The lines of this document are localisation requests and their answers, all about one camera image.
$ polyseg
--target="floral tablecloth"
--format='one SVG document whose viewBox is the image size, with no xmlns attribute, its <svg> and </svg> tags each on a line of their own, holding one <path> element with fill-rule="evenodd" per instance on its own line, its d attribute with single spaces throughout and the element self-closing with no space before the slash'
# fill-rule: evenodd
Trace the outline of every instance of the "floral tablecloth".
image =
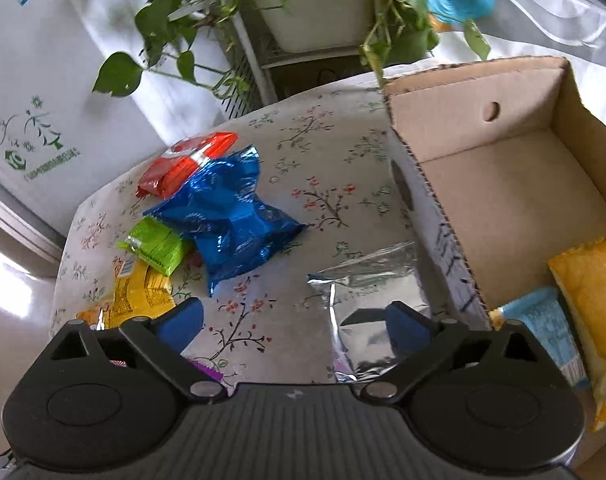
<svg viewBox="0 0 606 480">
<path fill-rule="evenodd" d="M 425 60 L 410 70 L 435 64 Z M 238 132 L 235 149 L 256 146 L 258 195 L 309 227 L 265 265 L 220 283 L 213 298 L 198 256 L 187 257 L 172 275 L 173 296 L 177 303 L 200 298 L 205 326 L 185 356 L 222 372 L 228 385 L 333 381 L 327 314 L 306 277 L 412 237 L 385 161 L 387 124 L 381 92 L 373 75 L 366 74 L 217 128 Z M 123 174 L 78 208 L 56 282 L 52 335 L 112 290 L 114 270 L 125 256 L 116 242 L 157 203 L 154 197 L 134 197 L 148 164 Z"/>
</svg>

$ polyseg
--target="yellow padded package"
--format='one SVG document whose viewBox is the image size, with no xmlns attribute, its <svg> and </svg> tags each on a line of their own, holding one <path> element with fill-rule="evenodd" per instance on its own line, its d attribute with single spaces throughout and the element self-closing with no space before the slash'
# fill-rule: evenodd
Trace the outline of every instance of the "yellow padded package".
<svg viewBox="0 0 606 480">
<path fill-rule="evenodd" d="M 125 259 L 114 284 L 114 303 L 105 328 L 113 328 L 134 316 L 162 316 L 176 306 L 170 278 L 131 254 Z"/>
<path fill-rule="evenodd" d="M 548 260 L 583 346 L 596 401 L 593 431 L 606 426 L 606 238 Z"/>
</svg>

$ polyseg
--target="red snack package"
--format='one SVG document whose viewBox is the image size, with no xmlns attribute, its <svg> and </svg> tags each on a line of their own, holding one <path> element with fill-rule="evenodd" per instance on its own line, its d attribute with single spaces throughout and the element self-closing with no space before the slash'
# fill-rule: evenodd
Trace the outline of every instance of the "red snack package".
<svg viewBox="0 0 606 480">
<path fill-rule="evenodd" d="M 212 158 L 223 155 L 238 139 L 229 132 L 180 140 L 155 160 L 138 181 L 136 196 L 170 198 L 183 183 Z"/>
</svg>

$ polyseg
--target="floor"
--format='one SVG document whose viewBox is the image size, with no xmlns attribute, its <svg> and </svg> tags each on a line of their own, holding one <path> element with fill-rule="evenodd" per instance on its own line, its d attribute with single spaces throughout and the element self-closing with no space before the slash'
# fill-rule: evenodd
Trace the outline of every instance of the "floor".
<svg viewBox="0 0 606 480">
<path fill-rule="evenodd" d="M 0 251 L 0 453 L 3 403 L 48 342 L 53 278 L 36 278 Z"/>
</svg>

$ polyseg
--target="green snack package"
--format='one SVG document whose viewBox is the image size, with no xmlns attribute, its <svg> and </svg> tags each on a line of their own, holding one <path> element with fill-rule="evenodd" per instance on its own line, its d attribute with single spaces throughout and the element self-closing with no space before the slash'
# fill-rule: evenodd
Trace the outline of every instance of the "green snack package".
<svg viewBox="0 0 606 480">
<path fill-rule="evenodd" d="M 169 276 L 192 248 L 165 224 L 151 216 L 143 217 L 129 232 L 124 242 L 116 244 L 135 254 L 153 269 Z"/>
</svg>

